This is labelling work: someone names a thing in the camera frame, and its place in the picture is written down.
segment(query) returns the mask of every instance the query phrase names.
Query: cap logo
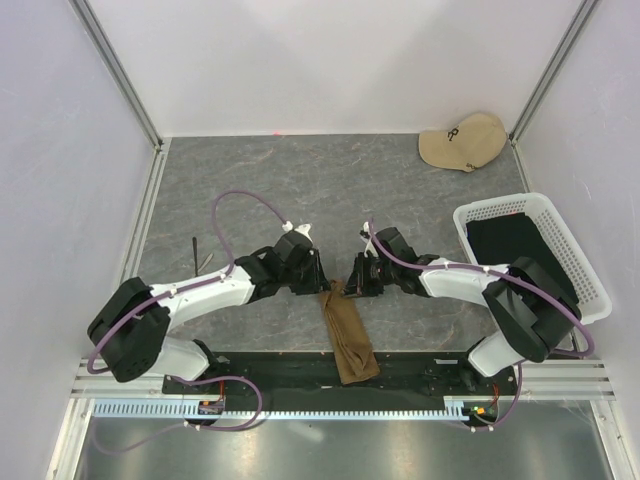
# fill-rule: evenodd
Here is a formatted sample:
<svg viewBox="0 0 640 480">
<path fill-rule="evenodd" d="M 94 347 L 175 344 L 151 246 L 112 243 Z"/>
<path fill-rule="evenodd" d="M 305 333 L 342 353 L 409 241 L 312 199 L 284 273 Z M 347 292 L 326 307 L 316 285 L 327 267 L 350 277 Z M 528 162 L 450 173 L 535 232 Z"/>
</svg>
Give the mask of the cap logo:
<svg viewBox="0 0 640 480">
<path fill-rule="evenodd" d="M 453 130 L 447 133 L 447 137 L 449 137 L 449 141 L 453 140 L 453 137 L 455 137 L 458 134 L 458 131 L 459 131 L 458 127 L 455 127 Z"/>
</svg>

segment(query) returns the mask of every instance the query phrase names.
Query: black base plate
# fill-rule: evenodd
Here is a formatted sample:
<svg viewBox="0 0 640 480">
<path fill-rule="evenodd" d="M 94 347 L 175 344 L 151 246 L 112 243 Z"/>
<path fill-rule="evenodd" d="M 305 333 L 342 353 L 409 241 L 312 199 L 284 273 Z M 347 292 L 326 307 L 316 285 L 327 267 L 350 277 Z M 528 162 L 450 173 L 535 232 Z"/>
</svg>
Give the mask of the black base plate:
<svg viewBox="0 0 640 480">
<path fill-rule="evenodd" d="M 202 378 L 237 375 L 254 382 L 264 397 L 264 411 L 400 411 L 442 409 L 445 396 L 493 396 L 493 384 L 501 395 L 513 395 L 513 368 L 492 378 L 475 376 L 475 392 L 461 380 L 465 352 L 377 352 L 380 375 L 365 382 L 342 385 L 332 352 L 226 352 Z M 227 410 L 256 407 L 255 394 L 240 382 L 225 382 Z M 168 380 L 165 394 L 212 395 L 220 385 L 188 387 Z"/>
</svg>

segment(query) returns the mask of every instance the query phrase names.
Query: black cloth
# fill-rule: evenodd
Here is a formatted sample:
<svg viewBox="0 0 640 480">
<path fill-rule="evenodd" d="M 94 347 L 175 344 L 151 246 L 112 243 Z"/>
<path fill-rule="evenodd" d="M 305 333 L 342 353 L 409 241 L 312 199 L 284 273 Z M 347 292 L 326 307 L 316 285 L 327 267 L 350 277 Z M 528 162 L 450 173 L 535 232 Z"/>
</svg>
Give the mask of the black cloth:
<svg viewBox="0 0 640 480">
<path fill-rule="evenodd" d="M 571 280 L 547 247 L 538 227 L 524 213 L 469 222 L 467 236 L 479 264 L 509 264 L 519 257 L 532 258 L 578 303 Z"/>
</svg>

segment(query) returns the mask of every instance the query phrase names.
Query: gray marble surface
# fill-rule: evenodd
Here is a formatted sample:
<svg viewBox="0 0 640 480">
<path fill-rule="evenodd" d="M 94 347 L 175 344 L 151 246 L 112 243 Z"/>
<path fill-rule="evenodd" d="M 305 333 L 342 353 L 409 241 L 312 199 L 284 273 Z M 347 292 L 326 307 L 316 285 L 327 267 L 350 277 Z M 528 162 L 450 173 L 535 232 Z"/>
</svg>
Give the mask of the gray marble surface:
<svg viewBox="0 0 640 480">
<path fill-rule="evenodd" d="M 139 275 L 167 283 L 193 275 L 191 237 L 199 256 L 225 256 L 210 225 L 211 200 L 229 188 L 264 195 L 294 224 L 312 223 L 328 278 L 346 279 L 363 222 L 395 226 L 418 254 L 464 260 L 452 214 L 475 200 L 523 191 L 513 152 L 473 173 L 425 164 L 417 135 L 326 135 L 174 139 L 153 212 Z M 273 245 L 280 223 L 255 200 L 221 202 L 218 219 L 237 256 Z M 495 330 L 488 311 L 451 299 L 424 299 L 395 286 L 356 300 L 376 350 L 466 350 Z M 212 350 L 329 350 L 315 296 L 288 289 L 243 307 L 219 310 L 173 333 L 199 338 Z"/>
</svg>

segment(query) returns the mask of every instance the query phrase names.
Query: cap brim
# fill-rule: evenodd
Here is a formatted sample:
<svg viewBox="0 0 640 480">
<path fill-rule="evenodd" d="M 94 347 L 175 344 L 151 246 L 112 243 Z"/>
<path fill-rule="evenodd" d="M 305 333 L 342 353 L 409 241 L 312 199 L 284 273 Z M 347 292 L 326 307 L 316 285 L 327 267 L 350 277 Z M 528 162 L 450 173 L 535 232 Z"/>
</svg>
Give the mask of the cap brim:
<svg viewBox="0 0 640 480">
<path fill-rule="evenodd" d="M 448 138 L 447 132 L 422 132 L 418 137 L 418 151 L 422 160 L 438 168 L 473 171 L 455 149 L 447 148 Z"/>
</svg>

